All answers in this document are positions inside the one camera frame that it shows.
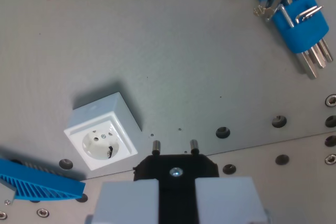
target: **screw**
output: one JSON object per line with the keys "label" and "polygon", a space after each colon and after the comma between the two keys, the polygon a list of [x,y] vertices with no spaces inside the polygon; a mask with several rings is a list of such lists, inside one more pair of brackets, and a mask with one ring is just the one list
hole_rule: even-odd
{"label": "screw", "polygon": [[331,94],[325,100],[325,104],[328,107],[335,107],[336,106],[336,94]]}
{"label": "screw", "polygon": [[336,155],[330,154],[329,156],[326,157],[325,163],[327,165],[333,165],[336,163]]}
{"label": "screw", "polygon": [[7,219],[7,214],[5,212],[0,211],[0,220]]}
{"label": "screw", "polygon": [[43,208],[38,209],[36,213],[42,218],[47,218],[49,216],[49,211]]}
{"label": "screw", "polygon": [[174,167],[169,171],[173,177],[180,177],[183,174],[183,170],[179,167]]}

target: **blue plastic part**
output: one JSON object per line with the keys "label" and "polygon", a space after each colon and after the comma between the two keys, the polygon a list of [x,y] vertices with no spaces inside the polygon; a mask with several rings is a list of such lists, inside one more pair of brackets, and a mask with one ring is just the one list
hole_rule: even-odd
{"label": "blue plastic part", "polygon": [[304,52],[319,42],[329,31],[327,22],[321,12],[304,22],[297,24],[295,18],[310,7],[317,5],[315,0],[293,0],[293,3],[286,6],[286,11],[295,24],[290,28],[282,13],[274,15],[273,21],[285,40],[288,48],[295,54]]}
{"label": "blue plastic part", "polygon": [[0,158],[0,179],[16,190],[15,199],[64,200],[81,198],[85,183],[42,172]]}

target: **gray background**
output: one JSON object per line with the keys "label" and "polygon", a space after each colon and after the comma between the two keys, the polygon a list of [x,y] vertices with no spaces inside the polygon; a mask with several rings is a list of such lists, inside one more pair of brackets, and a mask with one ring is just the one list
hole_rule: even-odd
{"label": "gray background", "polygon": [[[317,0],[336,52],[336,5]],[[130,170],[197,139],[214,154],[330,131],[336,63],[311,81],[256,0],[0,0],[0,154],[76,178]],[[120,92],[143,137],[139,154],[91,172],[63,130],[72,109]],[[284,115],[284,128],[271,126]],[[225,140],[216,130],[229,127]]]}

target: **allen key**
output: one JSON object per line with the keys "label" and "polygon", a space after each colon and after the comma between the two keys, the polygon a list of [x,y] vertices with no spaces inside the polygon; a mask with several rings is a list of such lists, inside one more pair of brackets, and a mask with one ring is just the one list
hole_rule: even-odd
{"label": "allen key", "polygon": [[[286,11],[283,4],[279,5],[279,10],[281,11],[283,16],[285,17],[285,20],[287,21],[287,24],[289,25],[289,27],[293,28],[294,23],[293,23],[292,19],[289,17],[288,12]],[[308,75],[309,79],[311,79],[311,80],[316,79],[319,75],[318,75],[317,70],[314,66],[314,63],[312,62],[312,60],[309,57],[308,52],[307,51],[300,52],[300,53],[296,54],[296,56],[298,57],[298,60],[300,61],[301,65],[303,66],[303,68],[304,68],[306,74]]]}

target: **blue tool holder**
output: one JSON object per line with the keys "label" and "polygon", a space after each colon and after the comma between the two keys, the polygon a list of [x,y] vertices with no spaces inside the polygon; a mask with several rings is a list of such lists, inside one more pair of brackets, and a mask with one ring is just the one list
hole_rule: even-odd
{"label": "blue tool holder", "polygon": [[285,6],[295,24],[294,28],[289,27],[281,12],[277,12],[272,18],[288,48],[295,54],[307,51],[329,31],[328,24],[321,12],[315,13],[311,18],[299,24],[295,22],[298,14],[316,5],[315,0],[293,0],[292,4]]}
{"label": "blue tool holder", "polygon": [[14,186],[15,199],[63,200],[82,197],[85,183],[0,158],[0,179]]}

